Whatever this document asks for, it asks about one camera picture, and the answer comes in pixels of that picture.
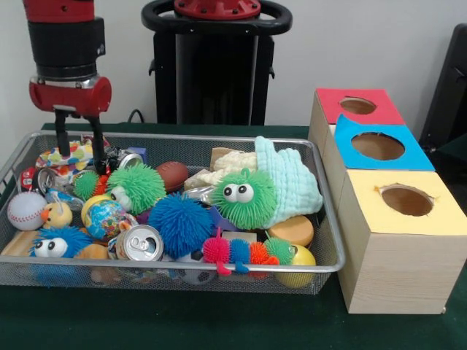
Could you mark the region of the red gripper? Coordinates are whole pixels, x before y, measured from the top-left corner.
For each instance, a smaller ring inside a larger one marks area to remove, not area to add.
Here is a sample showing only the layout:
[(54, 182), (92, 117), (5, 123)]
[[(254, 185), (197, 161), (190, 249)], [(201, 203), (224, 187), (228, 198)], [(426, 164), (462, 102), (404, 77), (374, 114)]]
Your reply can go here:
[[(99, 75), (82, 81), (52, 81), (32, 77), (29, 95), (33, 105), (45, 112), (55, 112), (55, 133), (62, 156), (70, 156), (66, 118), (68, 112), (79, 116), (99, 116), (106, 112), (112, 99), (112, 86)], [(87, 117), (93, 131), (93, 164), (98, 174), (105, 174), (107, 156), (99, 117)]]

